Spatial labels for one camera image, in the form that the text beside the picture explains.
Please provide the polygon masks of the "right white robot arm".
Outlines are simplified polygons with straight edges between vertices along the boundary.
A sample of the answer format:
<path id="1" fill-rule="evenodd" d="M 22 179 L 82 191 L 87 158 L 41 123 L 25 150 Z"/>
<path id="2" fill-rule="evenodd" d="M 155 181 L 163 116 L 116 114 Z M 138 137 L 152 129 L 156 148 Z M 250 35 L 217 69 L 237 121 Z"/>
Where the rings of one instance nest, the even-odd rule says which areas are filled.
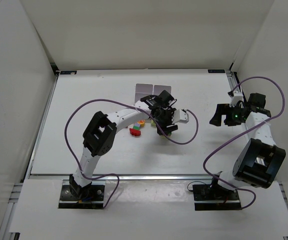
<path id="1" fill-rule="evenodd" d="M 265 95 L 252 93 L 244 101 L 243 95 L 237 91 L 228 94 L 231 102 L 218 104 L 209 123 L 217 127 L 221 124 L 229 127 L 244 125 L 247 143 L 232 170 L 218 172 L 210 184 L 193 185 L 191 191 L 199 201 L 226 199 L 243 187 L 267 189 L 286 157 L 286 151 L 273 140 L 268 123 L 272 115 L 265 108 Z"/>

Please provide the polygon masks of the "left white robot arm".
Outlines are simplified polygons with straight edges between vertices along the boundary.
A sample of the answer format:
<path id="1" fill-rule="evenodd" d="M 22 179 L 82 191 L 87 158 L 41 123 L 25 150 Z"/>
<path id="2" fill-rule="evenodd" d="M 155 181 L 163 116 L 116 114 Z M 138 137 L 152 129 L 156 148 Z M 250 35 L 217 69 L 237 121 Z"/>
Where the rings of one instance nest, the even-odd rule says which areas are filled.
<path id="1" fill-rule="evenodd" d="M 83 137 L 82 157 L 78 169 L 69 176 L 70 192 L 82 200 L 91 195 L 93 173 L 101 156 L 108 153 L 113 146 L 116 134 L 138 121 L 152 119 L 157 127 L 157 134 L 169 136 L 178 126 L 173 123 L 176 109 L 171 106 L 174 97 L 166 90 L 159 95 L 147 95 L 135 104 L 109 114 L 96 112 Z"/>

